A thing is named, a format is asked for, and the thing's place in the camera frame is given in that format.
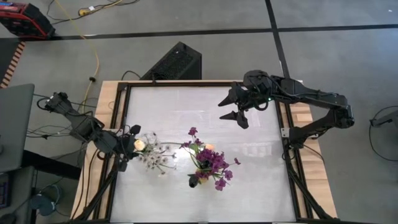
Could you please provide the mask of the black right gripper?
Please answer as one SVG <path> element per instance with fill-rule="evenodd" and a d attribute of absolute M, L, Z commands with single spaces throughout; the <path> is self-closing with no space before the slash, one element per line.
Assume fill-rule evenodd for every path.
<path fill-rule="evenodd" d="M 244 90 L 240 84 L 233 83 L 227 97 L 223 99 L 218 106 L 230 104 L 236 104 L 239 111 L 232 111 L 220 116 L 220 119 L 235 121 L 238 126 L 247 129 L 249 124 L 248 119 L 244 115 L 244 111 L 248 111 L 250 108 L 255 108 L 259 111 L 266 110 L 269 106 L 269 98 L 263 95 L 259 90 Z"/>

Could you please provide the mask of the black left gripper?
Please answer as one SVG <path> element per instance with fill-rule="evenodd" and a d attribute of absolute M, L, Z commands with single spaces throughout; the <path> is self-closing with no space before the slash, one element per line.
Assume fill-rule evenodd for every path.
<path fill-rule="evenodd" d="M 117 140 L 117 145 L 114 148 L 114 152 L 116 153 L 116 157 L 119 159 L 117 168 L 119 172 L 125 172 L 128 165 L 128 160 L 136 157 L 135 146 L 134 143 L 136 141 L 136 135 L 141 131 L 141 126 L 134 125 L 129 129 L 129 133 L 115 133 L 115 137 Z"/>

